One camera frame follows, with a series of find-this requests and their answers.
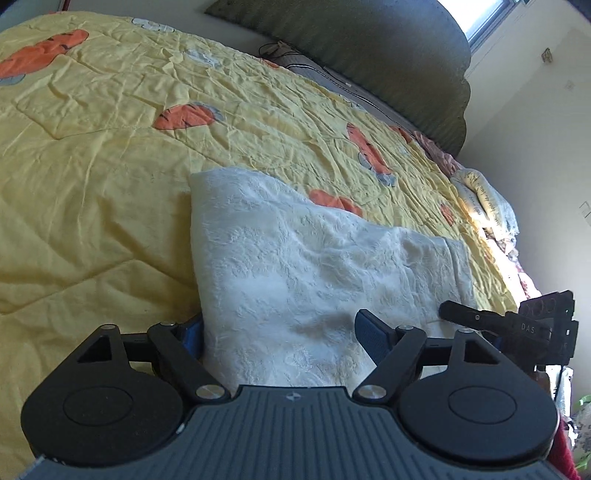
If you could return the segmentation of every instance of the red fabric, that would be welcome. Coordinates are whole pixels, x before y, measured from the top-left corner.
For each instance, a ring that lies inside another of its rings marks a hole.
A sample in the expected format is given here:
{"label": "red fabric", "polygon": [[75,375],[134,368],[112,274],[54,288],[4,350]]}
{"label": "red fabric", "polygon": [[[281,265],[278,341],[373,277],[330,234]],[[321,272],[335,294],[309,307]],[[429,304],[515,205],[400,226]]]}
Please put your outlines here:
{"label": "red fabric", "polygon": [[573,454],[566,439],[563,419],[560,419],[558,431],[554,436],[554,443],[548,454],[548,461],[569,480],[581,480],[577,469],[574,467]]}

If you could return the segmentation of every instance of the metal screw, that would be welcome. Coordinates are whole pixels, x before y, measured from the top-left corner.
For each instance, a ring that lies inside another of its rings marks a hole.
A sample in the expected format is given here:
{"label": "metal screw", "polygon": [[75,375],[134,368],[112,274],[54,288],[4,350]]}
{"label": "metal screw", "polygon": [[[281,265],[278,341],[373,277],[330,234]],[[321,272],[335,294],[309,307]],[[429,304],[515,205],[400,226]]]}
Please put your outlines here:
{"label": "metal screw", "polygon": [[386,389],[379,385],[364,385],[357,389],[357,394],[369,400],[379,400],[386,396]]}
{"label": "metal screw", "polygon": [[195,391],[195,395],[204,400],[217,400],[226,393],[223,387],[219,385],[202,385]]}

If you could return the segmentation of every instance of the white blanket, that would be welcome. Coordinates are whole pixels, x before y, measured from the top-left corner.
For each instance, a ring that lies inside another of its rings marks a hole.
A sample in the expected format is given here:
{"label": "white blanket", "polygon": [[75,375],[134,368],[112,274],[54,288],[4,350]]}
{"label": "white blanket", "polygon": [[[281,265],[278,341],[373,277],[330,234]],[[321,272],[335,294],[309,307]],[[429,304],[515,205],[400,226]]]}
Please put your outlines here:
{"label": "white blanket", "polygon": [[464,246],[318,206],[239,168],[191,175],[191,245],[205,319],[204,365],[239,384],[344,385],[374,368],[353,321],[450,337],[439,304],[474,306]]}

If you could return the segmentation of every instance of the upholstered headboard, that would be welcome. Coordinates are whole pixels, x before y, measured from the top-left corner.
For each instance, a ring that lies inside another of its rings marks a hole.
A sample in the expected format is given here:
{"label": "upholstered headboard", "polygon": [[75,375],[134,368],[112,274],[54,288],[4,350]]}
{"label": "upholstered headboard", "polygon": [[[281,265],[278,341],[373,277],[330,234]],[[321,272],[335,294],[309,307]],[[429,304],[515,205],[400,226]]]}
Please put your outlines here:
{"label": "upholstered headboard", "polygon": [[286,41],[459,153],[470,47],[437,0],[218,0],[206,13]]}

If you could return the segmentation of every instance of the sunlight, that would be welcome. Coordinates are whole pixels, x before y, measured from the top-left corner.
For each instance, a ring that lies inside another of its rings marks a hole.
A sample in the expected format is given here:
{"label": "sunlight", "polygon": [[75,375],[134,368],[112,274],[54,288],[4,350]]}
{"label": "sunlight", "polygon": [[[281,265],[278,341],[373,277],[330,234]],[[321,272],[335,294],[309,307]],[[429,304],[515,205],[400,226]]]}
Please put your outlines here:
{"label": "sunlight", "polygon": [[503,0],[439,0],[470,40]]}

